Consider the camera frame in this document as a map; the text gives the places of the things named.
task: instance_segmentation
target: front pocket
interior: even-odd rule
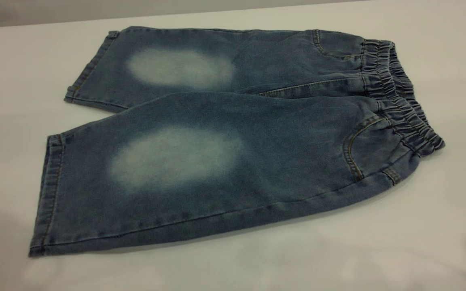
[[[314,44],[322,55],[347,59],[358,57],[364,38],[341,32],[312,30]]]

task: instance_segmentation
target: seam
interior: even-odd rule
[[[366,60],[364,59],[365,53],[366,53],[366,39],[362,42],[362,45],[361,45],[361,55],[360,55],[361,69],[359,73],[362,79],[362,88],[364,89],[364,92],[366,94],[370,95],[370,92],[368,92],[368,85],[366,85],[366,78],[362,74],[364,65],[366,64]]]
[[[392,175],[389,174],[389,173],[387,173],[387,172],[386,172],[386,169],[382,170],[382,173],[384,173],[384,174],[393,182],[393,186],[396,185],[396,182],[395,182],[395,180],[393,179]]]
[[[345,139],[344,143],[343,143],[343,155],[344,155],[344,159],[346,160],[348,166],[350,167],[350,170],[352,172],[352,175],[354,175],[356,181],[360,181],[362,179],[364,179],[364,175],[362,174],[362,171],[361,169],[357,166],[357,163],[354,161],[353,157],[352,157],[352,145],[355,141],[355,138],[361,134],[363,131],[365,131],[368,127],[370,127],[371,125],[379,122],[379,121],[382,121],[384,118],[380,117],[380,116],[372,116],[371,118],[368,118],[366,119],[366,121],[364,121],[362,124],[365,124],[361,129],[359,129],[357,132],[355,132],[355,134],[353,134],[352,136],[348,136],[348,138]]]
[[[248,33],[248,32],[257,32],[264,30],[229,30],[227,28],[155,28],[155,27],[142,27],[142,26],[131,26],[122,30],[122,32],[135,32],[135,31],[154,31],[154,30],[164,30],[164,31],[219,31],[219,32],[232,32],[232,33]],[[293,31],[293,30],[276,30],[277,32],[298,32],[302,31]]]
[[[403,158],[405,155],[407,155],[408,153],[405,153],[403,155],[401,155],[400,157],[398,157],[392,165],[394,165],[396,162],[398,162],[398,160],[400,160],[401,158]],[[374,175],[379,175],[381,174],[381,172],[377,172],[377,173],[374,173],[368,177],[365,177],[365,179],[368,179],[370,177],[373,177]],[[185,222],[189,222],[189,221],[195,221],[195,220],[198,220],[198,219],[207,219],[207,218],[210,218],[210,217],[217,217],[219,215],[224,215],[224,214],[230,214],[230,213],[234,213],[234,212],[241,212],[241,211],[244,211],[244,210],[253,210],[253,209],[259,209],[259,208],[266,208],[267,206],[270,206],[270,205],[275,205],[275,204],[280,204],[280,203],[298,203],[298,202],[302,202],[302,201],[305,201],[305,200],[310,200],[310,199],[313,199],[313,198],[316,198],[316,197],[319,197],[321,195],[326,195],[326,194],[329,194],[329,193],[335,193],[339,190],[342,190],[344,188],[347,188],[349,186],[352,186],[353,184],[357,184],[358,182],[353,182],[351,184],[348,184],[347,186],[344,186],[344,187],[341,187],[339,189],[336,189],[336,190],[332,190],[332,191],[329,191],[329,192],[323,192],[323,193],[320,193],[320,194],[316,194],[316,195],[312,195],[311,197],[307,197],[307,198],[304,198],[304,199],[300,199],[300,200],[295,200],[295,201],[278,201],[278,202],[274,202],[274,203],[270,203],[270,204],[266,204],[266,205],[263,205],[263,206],[258,206],[258,207],[251,207],[251,208],[244,208],[244,209],[239,209],[239,210],[232,210],[232,211],[228,211],[228,212],[222,212],[222,213],[217,213],[217,214],[212,214],[212,215],[209,215],[209,216],[206,216],[206,217],[198,217],[198,218],[195,218],[195,219],[189,219],[189,220],[185,220],[185,221],[178,221],[178,222],[174,222],[174,223],[168,223],[168,224],[165,224],[165,225],[160,225],[160,226],[155,226],[155,227],[148,227],[148,228],[143,228],[141,230],[133,230],[133,231],[130,231],[130,232],[125,232],[123,234],[115,234],[115,235],[112,235],[112,236],[103,236],[103,237],[99,237],[99,238],[89,238],[89,239],[83,239],[83,240],[79,240],[79,241],[74,241],[74,242],[62,242],[62,243],[55,243],[55,244],[51,244],[51,245],[44,245],[44,247],[55,247],[56,245],[73,245],[75,243],[83,243],[85,241],[90,241],[90,240],[98,240],[98,239],[110,239],[110,238],[118,238],[118,237],[121,237],[121,236],[126,236],[127,234],[134,234],[136,232],[144,232],[146,230],[153,230],[155,228],[159,228],[159,227],[165,227],[165,226],[170,226],[170,225],[174,225],[174,224],[179,224],[179,223],[185,223]],[[42,247],[42,245],[34,245],[32,247],[30,247],[30,249],[36,249],[37,247]]]
[[[325,80],[325,81],[319,81],[319,82],[313,82],[313,83],[307,83],[307,84],[302,84],[302,85],[285,87],[285,88],[281,88],[281,89],[270,90],[270,91],[258,93],[257,95],[266,96],[265,94],[273,94],[273,93],[281,92],[281,91],[284,91],[284,90],[290,90],[290,89],[300,88],[300,87],[304,87],[304,86],[317,85],[317,84],[329,83],[329,82],[335,82],[335,81],[351,80],[351,79],[359,79],[359,78],[342,78],[342,79]]]
[[[57,138],[59,138],[59,142],[61,143],[61,156],[59,158],[59,167],[57,168],[57,180],[55,181],[55,191],[53,192],[53,206],[51,207],[50,220],[48,221],[48,226],[46,226],[46,231],[44,232],[44,236],[42,237],[42,240],[41,240],[42,254],[44,254],[44,252],[46,251],[44,249],[45,242],[46,242],[46,236],[48,236],[48,232],[50,232],[51,222],[53,221],[53,214],[55,212],[55,205],[57,204],[57,190],[59,189],[59,181],[61,177],[61,168],[62,168],[62,157],[64,156],[64,145],[62,144],[61,135],[57,135]]]
[[[86,102],[93,102],[93,103],[102,103],[102,104],[105,104],[105,105],[111,105],[111,106],[119,107],[119,108],[122,108],[122,109],[128,109],[127,107],[123,107],[123,106],[116,105],[116,104],[109,103],[109,102],[96,101],[96,100],[87,100],[87,99],[81,99],[81,98],[75,98],[75,97],[67,97],[67,96],[66,96],[65,98],[69,98],[69,99],[73,99],[73,100],[86,101]]]
[[[400,182],[400,175],[398,175],[392,168],[388,167],[382,170],[383,173],[388,175],[393,180],[393,185],[395,186]]]

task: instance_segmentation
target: blue denim pants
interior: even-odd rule
[[[333,210],[444,146],[394,43],[338,32],[129,27],[65,101],[117,114],[48,137],[31,257]]]

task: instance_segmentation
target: pocket stitching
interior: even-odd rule
[[[355,163],[355,160],[352,157],[352,146],[355,141],[355,138],[361,134],[363,131],[368,129],[368,127],[372,126],[373,124],[380,122],[384,120],[385,118],[380,117],[380,116],[372,116],[371,118],[366,119],[362,124],[361,124],[361,129],[355,132],[355,134],[349,135],[343,143],[343,156],[344,159],[346,160],[346,163],[350,167],[350,171],[352,175],[355,177],[355,180],[361,181],[364,179],[364,174],[362,173],[361,169],[357,166],[357,163]]]
[[[326,56],[329,56],[329,57],[335,57],[337,59],[349,59],[350,57],[356,57],[356,56],[359,56],[360,54],[354,54],[354,55],[335,55],[331,52],[328,52],[326,51],[323,46],[321,45],[321,37],[320,37],[320,30],[313,30],[312,31],[312,34],[313,34],[313,39],[314,39],[314,44],[316,46],[316,48],[318,49],[318,51],[322,54],[322,55],[326,55]]]

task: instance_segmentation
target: pant leg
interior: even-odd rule
[[[50,136],[29,256],[239,230],[399,183],[444,142],[392,42],[364,40],[357,57],[335,37],[320,55],[354,62],[358,77],[166,94]]]
[[[109,33],[65,101],[120,112],[176,92],[259,94],[357,78],[363,41],[319,30],[129,27]]]

